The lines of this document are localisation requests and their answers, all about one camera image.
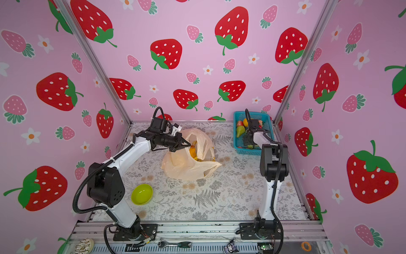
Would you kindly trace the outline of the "yellow fake banana bunch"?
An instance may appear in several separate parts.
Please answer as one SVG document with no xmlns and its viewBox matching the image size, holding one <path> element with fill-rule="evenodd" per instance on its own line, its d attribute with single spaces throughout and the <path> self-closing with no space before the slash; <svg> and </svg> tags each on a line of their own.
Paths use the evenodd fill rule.
<svg viewBox="0 0 406 254">
<path fill-rule="evenodd" d="M 197 153 L 198 153 L 199 151 L 201 151 L 201 152 L 203 153 L 203 157 L 202 157 L 202 158 L 198 157 L 198 155 L 197 155 Z M 194 160 L 197 161 L 197 162 L 204 162 L 204 161 L 206 161 L 205 154 L 204 154 L 204 149 L 199 150 L 199 149 L 198 149 L 198 145 L 192 145 L 192 146 L 189 148 L 189 153 L 190 153 L 192 159 L 194 159 Z"/>
</svg>

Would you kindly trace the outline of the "translucent beige plastic bag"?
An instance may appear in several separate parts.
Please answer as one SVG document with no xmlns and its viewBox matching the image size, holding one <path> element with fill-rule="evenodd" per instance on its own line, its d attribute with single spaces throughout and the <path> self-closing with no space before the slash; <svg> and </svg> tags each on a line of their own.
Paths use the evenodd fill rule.
<svg viewBox="0 0 406 254">
<path fill-rule="evenodd" d="M 214 143 L 212 139 L 202 130 L 197 128 L 181 131 L 182 137 L 192 145 L 198 145 L 198 149 L 204 149 L 206 161 L 197 162 L 192 159 L 189 148 L 181 149 L 176 152 L 168 151 L 162 161 L 161 169 L 169 178 L 183 181 L 196 181 L 199 179 L 210 178 L 221 163 L 216 161 Z M 202 158 L 203 153 L 199 151 L 198 157 Z"/>
</svg>

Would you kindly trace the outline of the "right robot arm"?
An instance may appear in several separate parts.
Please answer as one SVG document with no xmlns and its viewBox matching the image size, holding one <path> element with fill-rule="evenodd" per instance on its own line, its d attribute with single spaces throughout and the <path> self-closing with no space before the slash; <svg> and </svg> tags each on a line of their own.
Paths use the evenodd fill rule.
<svg viewBox="0 0 406 254">
<path fill-rule="evenodd" d="M 282 239 L 283 226 L 276 215 L 275 207 L 282 182 L 289 174 L 288 148 L 273 140 L 270 131 L 260 127 L 259 120 L 248 120 L 247 135 L 245 140 L 248 144 L 257 145 L 261 149 L 260 173 L 264 178 L 264 193 L 253 223 L 240 224 L 236 234 L 242 239 Z"/>
</svg>

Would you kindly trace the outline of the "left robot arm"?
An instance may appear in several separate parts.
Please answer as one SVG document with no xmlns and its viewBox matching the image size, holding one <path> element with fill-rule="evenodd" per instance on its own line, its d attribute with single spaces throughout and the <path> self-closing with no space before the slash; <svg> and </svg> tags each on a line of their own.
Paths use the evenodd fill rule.
<svg viewBox="0 0 406 254">
<path fill-rule="evenodd" d="M 102 164 L 93 163 L 90 166 L 88 176 L 75 193 L 73 211 L 84 214 L 102 210 L 126 238 L 137 239 L 143 228 L 139 216 L 124 199 L 122 177 L 131 165 L 150 151 L 169 149 L 176 152 L 190 146 L 182 136 L 181 126 L 154 117 L 146 130 L 133 135 L 126 148 Z"/>
</svg>

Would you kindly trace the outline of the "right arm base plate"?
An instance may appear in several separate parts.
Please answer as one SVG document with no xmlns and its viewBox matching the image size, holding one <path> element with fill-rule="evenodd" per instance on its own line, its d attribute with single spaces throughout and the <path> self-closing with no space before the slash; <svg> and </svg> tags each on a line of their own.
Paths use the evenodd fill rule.
<svg viewBox="0 0 406 254">
<path fill-rule="evenodd" d="M 240 223 L 238 235 L 243 240 L 280 240 L 282 230 L 279 225 L 255 229 L 253 223 Z"/>
</svg>

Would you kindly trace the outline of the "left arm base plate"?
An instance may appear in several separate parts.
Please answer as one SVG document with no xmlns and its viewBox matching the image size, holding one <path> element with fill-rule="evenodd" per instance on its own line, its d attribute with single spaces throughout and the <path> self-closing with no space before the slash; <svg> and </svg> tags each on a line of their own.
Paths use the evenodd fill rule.
<svg viewBox="0 0 406 254">
<path fill-rule="evenodd" d="M 154 240 L 158 231 L 158 224 L 136 224 L 131 228 L 118 226 L 113 241 L 143 241 Z"/>
</svg>

